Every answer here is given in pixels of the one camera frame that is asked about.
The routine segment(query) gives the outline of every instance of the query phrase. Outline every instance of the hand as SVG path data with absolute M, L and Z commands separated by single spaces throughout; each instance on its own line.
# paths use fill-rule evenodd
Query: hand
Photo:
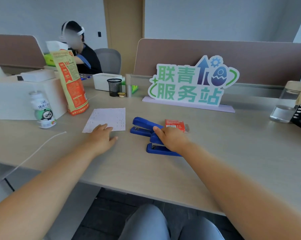
M 95 157 L 108 151 L 117 141 L 117 136 L 110 138 L 112 130 L 113 127 L 107 127 L 107 124 L 98 125 L 84 141 L 84 145 L 93 151 Z
M 191 141 L 180 129 L 173 127 L 164 127 L 163 129 L 160 129 L 154 126 L 153 130 L 164 143 L 165 147 L 178 154 L 181 154 L 183 149 L 191 144 Z

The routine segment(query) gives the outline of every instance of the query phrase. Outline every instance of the office desk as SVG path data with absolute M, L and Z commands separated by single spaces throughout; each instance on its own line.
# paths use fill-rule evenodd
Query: office desk
M 82 182 L 221 213 L 182 157 L 148 154 L 149 138 L 129 133 L 137 116 L 158 124 L 179 119 L 189 124 L 193 141 L 301 210 L 301 129 L 269 120 L 274 100 L 230 95 L 224 101 L 229 99 L 236 112 L 224 113 L 146 103 L 138 93 L 132 98 L 110 97 L 91 82 L 84 81 L 88 111 L 64 114 L 50 129 L 38 128 L 36 121 L 0 120 L 0 162 L 18 165 L 47 139 L 66 131 L 23 165 L 44 170 L 87 136 L 82 130 L 93 109 L 126 108 L 126 131 L 113 132 L 119 137 L 116 145 L 91 163 Z

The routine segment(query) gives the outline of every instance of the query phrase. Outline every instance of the gray chair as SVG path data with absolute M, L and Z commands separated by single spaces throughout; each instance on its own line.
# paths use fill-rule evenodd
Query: gray chair
M 95 49 L 95 53 L 100 61 L 103 73 L 117 74 L 121 73 L 122 56 L 115 49 L 101 48 Z

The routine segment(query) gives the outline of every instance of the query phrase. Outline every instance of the door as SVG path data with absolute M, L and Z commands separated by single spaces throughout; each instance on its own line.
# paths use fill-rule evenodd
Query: door
M 104 0 L 108 48 L 122 56 L 121 75 L 134 72 L 138 41 L 143 37 L 144 0 Z

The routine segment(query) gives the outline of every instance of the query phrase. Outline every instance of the stapler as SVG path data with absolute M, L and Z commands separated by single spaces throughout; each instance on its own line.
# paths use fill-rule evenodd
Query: stapler
M 146 152 L 181 157 L 180 154 L 167 149 L 159 139 L 159 137 L 156 135 L 156 133 L 153 131 L 154 126 L 162 129 L 164 128 L 162 125 L 153 123 L 141 117 L 135 117 L 132 121 L 132 124 L 138 126 L 131 128 L 130 132 L 132 134 L 149 137 L 150 143 L 147 145 Z

